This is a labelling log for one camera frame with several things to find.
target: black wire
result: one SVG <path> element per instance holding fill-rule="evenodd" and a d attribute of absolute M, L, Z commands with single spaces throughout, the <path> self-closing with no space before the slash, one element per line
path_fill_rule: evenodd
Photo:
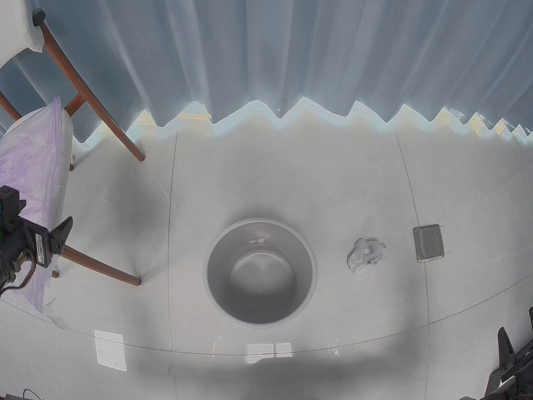
<path fill-rule="evenodd" d="M 24 389 L 24 391 L 22 392 L 22 398 L 25 398 L 26 391 L 29 391 L 30 393 L 33 393 L 34 396 L 36 396 L 39 400 L 41 400 L 41 398 L 37 394 L 35 394 L 33 391 L 31 391 L 29 388 L 25 388 Z"/>
<path fill-rule="evenodd" d="M 8 287 L 5 287 L 4 289 L 0 290 L 0 296 L 2 296 L 2 293 L 4 293 L 5 291 L 18 290 L 18 289 L 22 289 L 23 287 L 25 287 L 28 284 L 28 282 L 30 281 L 30 278 L 33 276 L 33 273 L 35 272 L 35 268 L 37 267 L 37 260 L 35 259 L 35 253 L 33 253 L 33 251 L 30 250 L 30 249 L 24 249 L 22 252 L 23 253 L 28 253 L 30 255 L 30 257 L 31 257 L 31 268 L 30 268 L 30 271 L 26 275 L 26 277 L 24 278 L 23 282 L 19 286 L 8 286 Z"/>

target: curtain fold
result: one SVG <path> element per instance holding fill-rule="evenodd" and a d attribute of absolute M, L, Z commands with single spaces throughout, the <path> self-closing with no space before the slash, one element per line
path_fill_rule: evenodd
<path fill-rule="evenodd" d="M 301 97 L 342 116 L 358 101 L 388 121 L 405 103 L 533 130 L 533 0 L 30 1 L 125 130 L 143 109 L 163 126 L 197 101 L 216 123 L 254 100 L 282 117 Z M 76 93 L 30 50 L 0 90 L 23 114 Z M 73 123 L 85 141 L 100 121 L 85 104 Z"/>

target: crumpled plastic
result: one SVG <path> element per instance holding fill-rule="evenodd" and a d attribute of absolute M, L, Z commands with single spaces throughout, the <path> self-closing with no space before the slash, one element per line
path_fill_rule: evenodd
<path fill-rule="evenodd" d="M 365 240 L 359 238 L 348 254 L 348 268 L 355 274 L 369 270 L 383 259 L 387 245 L 378 240 Z"/>
<path fill-rule="evenodd" d="M 0 186 L 19 190 L 26 200 L 20 216 L 48 230 L 61 220 L 71 147 L 72 122 L 65 119 L 58 97 L 0 139 Z M 40 312 L 56 259 L 48 268 L 37 265 L 28 285 L 14 291 Z M 30 262 L 23 263 L 14 285 L 24 280 L 30 267 Z"/>

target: barcode label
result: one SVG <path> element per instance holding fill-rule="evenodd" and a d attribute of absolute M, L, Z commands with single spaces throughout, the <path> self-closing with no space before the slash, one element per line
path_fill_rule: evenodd
<path fill-rule="evenodd" d="M 37 261 L 44 265 L 43 237 L 40 234 L 35 233 L 35 243 L 37 243 Z"/>

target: purple plastic bag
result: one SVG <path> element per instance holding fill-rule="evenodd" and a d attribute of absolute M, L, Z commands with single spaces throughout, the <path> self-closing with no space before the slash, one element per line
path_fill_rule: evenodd
<path fill-rule="evenodd" d="M 17 121 L 0 139 L 0 186 L 16 188 L 26 200 L 20 216 L 48 230 L 61 221 L 71 149 L 72 122 L 58 97 Z M 40 312 L 56 259 L 48 268 L 38 265 L 28 285 L 15 291 Z M 22 265 L 14 285 L 24 280 L 30 267 L 30 262 Z"/>

